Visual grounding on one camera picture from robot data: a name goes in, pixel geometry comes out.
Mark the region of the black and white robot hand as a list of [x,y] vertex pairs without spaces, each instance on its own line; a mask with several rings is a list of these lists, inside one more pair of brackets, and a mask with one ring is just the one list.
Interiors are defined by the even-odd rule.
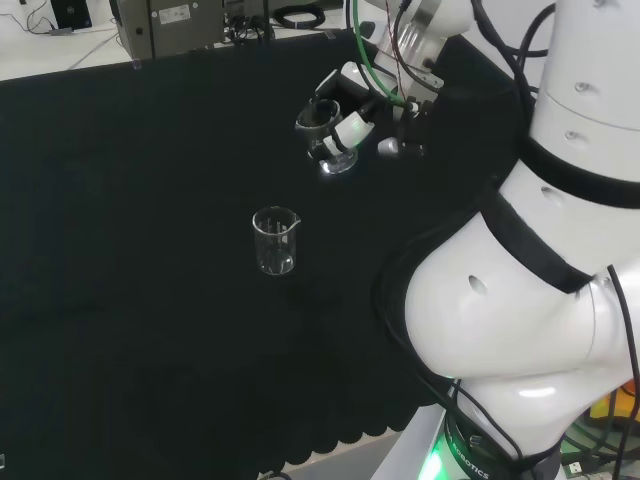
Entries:
[[336,173],[342,162],[357,160],[358,147],[390,106],[364,68],[349,61],[316,87],[295,120],[295,130],[307,143],[308,157]]

